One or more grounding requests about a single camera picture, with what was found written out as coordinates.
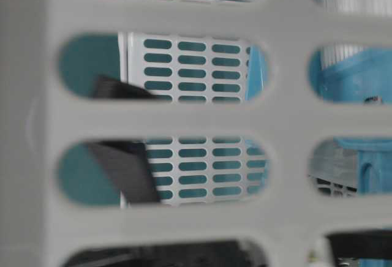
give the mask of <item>black strap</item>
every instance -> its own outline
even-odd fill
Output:
[[[96,99],[154,99],[155,96],[137,86],[100,76],[95,85]],[[103,141],[87,147],[129,203],[160,202],[146,147],[140,142]]]
[[[160,202],[143,143],[106,141],[87,147],[129,203]]]

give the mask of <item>white plastic basket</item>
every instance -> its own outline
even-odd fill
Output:
[[[209,2],[241,5],[244,2],[253,0],[177,0],[187,2]],[[138,85],[152,90],[154,94],[162,99],[172,102],[182,102],[183,100],[197,100],[201,102],[218,102],[221,100],[231,102],[244,102],[247,88],[247,72],[249,63],[250,43],[241,39],[222,39],[214,37],[187,37],[178,34],[143,34],[143,33],[119,33],[119,50],[121,80],[133,85]],[[203,58],[203,64],[183,64],[181,58]],[[239,64],[232,66],[219,66],[215,60],[238,60]],[[196,70],[204,72],[194,77],[182,75],[181,72]],[[216,72],[230,72],[231,79],[223,79],[216,76]],[[162,89],[151,87],[161,85]],[[182,88],[182,85],[199,86],[201,89],[193,91],[192,88]],[[237,86],[237,92],[217,91],[216,86]],[[158,186],[158,190],[166,196],[164,203],[180,205],[183,203],[195,202],[215,202],[219,200],[232,200],[243,198],[257,191],[260,184],[263,184],[266,171],[265,167],[252,168],[248,166],[249,161],[265,163],[265,156],[250,156],[247,153],[249,144],[240,138],[237,143],[216,143],[213,138],[206,138],[202,144],[184,145],[177,138],[172,138],[168,145],[149,145],[149,149],[163,150],[168,149],[173,155],[168,158],[150,158],[152,164],[167,164],[173,166],[172,171],[155,172],[154,177],[166,178],[171,184]],[[205,157],[182,158],[179,152],[182,149],[205,149]],[[236,157],[217,157],[213,152],[220,148],[235,148],[241,151]],[[205,171],[181,171],[179,166],[189,162],[205,162]],[[216,162],[239,162],[241,165],[236,170],[215,170]],[[262,175],[260,179],[253,176]],[[206,176],[205,183],[181,184],[183,176]],[[235,181],[215,182],[215,176],[236,175],[239,176]],[[350,190],[350,183],[343,184],[336,181],[333,172],[328,168],[311,171],[311,180],[322,192],[334,196],[355,195]],[[226,188],[225,195],[216,195],[217,189]],[[181,193],[187,190],[199,190],[205,195],[183,198]]]

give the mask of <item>plastic grid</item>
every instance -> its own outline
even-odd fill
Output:
[[[392,224],[389,197],[323,198],[304,178],[309,154],[323,139],[392,135],[390,107],[322,102],[306,72],[310,54],[323,43],[390,45],[389,18],[327,13],[311,0],[242,7],[2,0],[0,8],[6,13],[0,17],[0,123],[7,144],[0,149],[1,266],[60,266],[87,247],[249,238],[271,266],[302,267],[325,231]],[[249,105],[93,103],[70,94],[56,71],[62,46],[86,31],[235,34],[267,51],[271,81]],[[57,162],[81,140],[229,133],[262,143],[273,166],[269,187],[247,203],[86,209],[58,188]]]

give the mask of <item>slotted crate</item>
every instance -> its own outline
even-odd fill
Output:
[[[321,102],[307,74],[310,54],[325,42],[390,45],[390,18],[332,15],[311,0],[215,1],[1,0],[1,266],[62,266],[92,247],[249,238],[271,266],[303,267],[328,231],[392,224],[390,197],[327,200],[306,179],[320,141],[392,135],[390,107]],[[269,86],[252,103],[225,108],[81,99],[61,82],[58,58],[84,32],[239,37],[267,52]],[[206,130],[263,145],[273,169],[264,194],[120,211],[76,205],[59,188],[59,159],[75,143]]]
[[[236,6],[242,2],[252,2],[253,0],[178,0],[187,2],[210,2],[219,4],[228,2]],[[204,103],[217,102],[244,102],[246,100],[246,91],[248,88],[247,76],[249,71],[249,55],[252,45],[241,39],[223,39],[214,37],[187,37],[179,34],[144,34],[144,33],[120,33],[119,50],[121,80],[133,85],[144,87],[160,99],[170,102],[196,101]],[[253,72],[262,72],[266,77],[266,70],[253,70]],[[181,158],[179,152],[182,149],[195,147],[205,150],[205,156],[200,156],[194,160]],[[220,148],[238,148],[241,152],[236,157],[216,157],[213,154],[214,149]],[[172,165],[171,172],[154,173],[156,181],[163,180],[170,184],[158,185],[158,190],[164,198],[164,203],[179,205],[181,203],[195,202],[214,202],[219,200],[232,200],[243,198],[246,195],[254,194],[265,185],[266,181],[266,160],[262,159],[249,160],[247,149],[251,148],[250,142],[240,139],[236,145],[218,144],[208,138],[204,144],[190,146],[178,142],[174,138],[169,145],[159,145],[154,149],[168,149],[172,152],[170,158],[166,160],[149,158],[153,164],[168,162]],[[184,172],[179,165],[184,162],[204,162],[206,171],[189,170],[187,175],[195,180],[189,181],[193,185],[181,184]],[[262,166],[249,167],[248,161],[261,161]],[[214,176],[224,175],[217,172],[213,164],[216,162],[238,162],[236,171],[227,170],[227,182],[216,183]],[[202,174],[207,177],[206,181],[198,176]],[[235,174],[237,179],[230,179]],[[323,192],[325,182],[319,184],[321,180],[319,175],[311,174],[309,177],[315,182],[317,187]],[[329,191],[331,195],[346,195],[346,192],[340,189],[346,189],[347,185],[336,184],[337,186]],[[215,195],[219,189],[223,189],[220,195]],[[187,198],[181,198],[180,195],[188,193]]]

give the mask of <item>black plastic item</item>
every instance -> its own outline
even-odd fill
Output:
[[[392,260],[392,230],[336,233],[327,238],[336,266],[338,258]]]
[[[89,250],[76,254],[64,267],[251,267],[237,242]]]
[[[104,75],[99,76],[96,80],[92,97],[95,99],[157,99],[156,96],[143,88]]]
[[[160,202],[143,143],[105,141],[86,146],[128,203]]]
[[[143,88],[106,76],[97,79],[93,97],[95,99],[155,98]],[[128,203],[160,202],[143,143],[103,141],[88,143],[87,147]]]

